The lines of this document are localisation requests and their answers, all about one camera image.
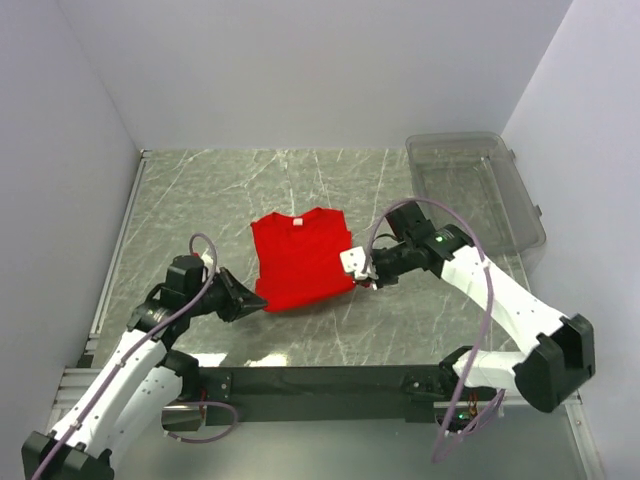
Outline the red t shirt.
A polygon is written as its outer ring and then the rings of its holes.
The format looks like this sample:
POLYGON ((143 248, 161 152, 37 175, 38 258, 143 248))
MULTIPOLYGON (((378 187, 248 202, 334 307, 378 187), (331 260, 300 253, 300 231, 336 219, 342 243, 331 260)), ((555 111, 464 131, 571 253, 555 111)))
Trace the red t shirt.
POLYGON ((259 275, 255 292, 265 311, 281 313, 355 288, 340 254, 352 248, 344 212, 316 207, 300 216, 272 212, 251 223, 259 275))

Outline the clear plastic storage bin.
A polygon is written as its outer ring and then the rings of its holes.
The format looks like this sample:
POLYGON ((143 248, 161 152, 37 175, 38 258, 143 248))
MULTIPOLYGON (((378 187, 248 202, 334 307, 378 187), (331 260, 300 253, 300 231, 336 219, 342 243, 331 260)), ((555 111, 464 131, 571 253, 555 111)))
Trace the clear plastic storage bin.
POLYGON ((542 246, 540 209, 503 139, 488 131, 414 135, 406 140, 413 192, 459 214, 492 256, 542 246))

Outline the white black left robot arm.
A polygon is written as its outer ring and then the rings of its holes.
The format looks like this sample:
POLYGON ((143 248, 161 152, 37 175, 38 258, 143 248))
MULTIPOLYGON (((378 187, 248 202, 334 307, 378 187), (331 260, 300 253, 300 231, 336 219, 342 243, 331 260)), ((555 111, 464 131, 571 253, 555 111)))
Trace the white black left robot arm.
POLYGON ((32 432, 21 448, 28 479, 111 479, 116 456, 169 404, 237 410, 210 401, 196 358, 174 344, 193 318, 216 314, 230 323, 266 301, 226 268, 196 255, 176 257, 163 282, 137 306, 111 357, 71 410, 47 433, 32 432))

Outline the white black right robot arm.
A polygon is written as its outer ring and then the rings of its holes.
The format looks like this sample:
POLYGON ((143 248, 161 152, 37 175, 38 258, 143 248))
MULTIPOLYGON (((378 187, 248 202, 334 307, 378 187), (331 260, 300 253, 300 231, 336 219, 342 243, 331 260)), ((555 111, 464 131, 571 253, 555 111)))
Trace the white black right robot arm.
POLYGON ((454 393, 516 391, 534 409, 552 412, 596 373, 593 325, 581 314, 567 316, 545 304, 503 272, 459 214, 454 223, 436 228, 421 209, 425 201, 410 197, 385 210, 379 220, 398 243, 367 246, 358 272, 383 287, 420 269, 465 294, 483 310, 481 329, 497 323, 517 349, 483 351, 476 339, 444 365, 456 378, 454 393))

